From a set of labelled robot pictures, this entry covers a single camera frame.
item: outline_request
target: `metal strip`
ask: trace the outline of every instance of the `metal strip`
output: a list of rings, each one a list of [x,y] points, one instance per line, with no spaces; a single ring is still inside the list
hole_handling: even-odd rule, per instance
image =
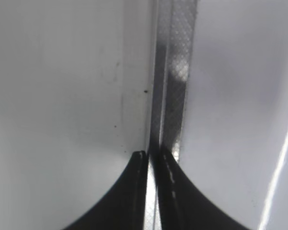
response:
[[[179,159],[197,0],[158,0],[144,230],[160,230],[151,155],[163,144]]]

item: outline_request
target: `black curved edge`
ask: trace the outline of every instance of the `black curved edge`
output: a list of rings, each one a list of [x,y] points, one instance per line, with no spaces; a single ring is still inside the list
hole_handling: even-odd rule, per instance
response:
[[[155,158],[163,230],[247,230],[193,185],[171,151],[162,147]]]
[[[148,157],[134,152],[113,187],[65,230],[142,230]]]

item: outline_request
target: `white panel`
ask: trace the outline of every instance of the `white panel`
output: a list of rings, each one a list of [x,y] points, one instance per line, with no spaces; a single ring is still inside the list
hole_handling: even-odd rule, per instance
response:
[[[69,225],[146,146],[143,2],[125,27],[123,0],[0,0],[0,230]]]
[[[288,229],[288,0],[199,1],[192,63],[182,169],[247,227]]]

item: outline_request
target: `white wall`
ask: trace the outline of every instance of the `white wall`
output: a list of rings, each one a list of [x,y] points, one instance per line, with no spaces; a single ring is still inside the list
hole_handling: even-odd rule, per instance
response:
[[[288,0],[199,1],[181,167],[256,229],[287,133]],[[288,151],[280,172],[269,230],[288,229]]]
[[[132,4],[0,0],[0,230],[69,225],[145,147],[151,9]]]

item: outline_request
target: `white surface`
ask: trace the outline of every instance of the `white surface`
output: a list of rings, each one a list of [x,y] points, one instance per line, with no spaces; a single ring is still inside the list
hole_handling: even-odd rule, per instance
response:
[[[0,0],[0,230],[69,225],[145,147],[150,12]]]
[[[251,229],[288,229],[288,0],[199,1],[180,164]]]

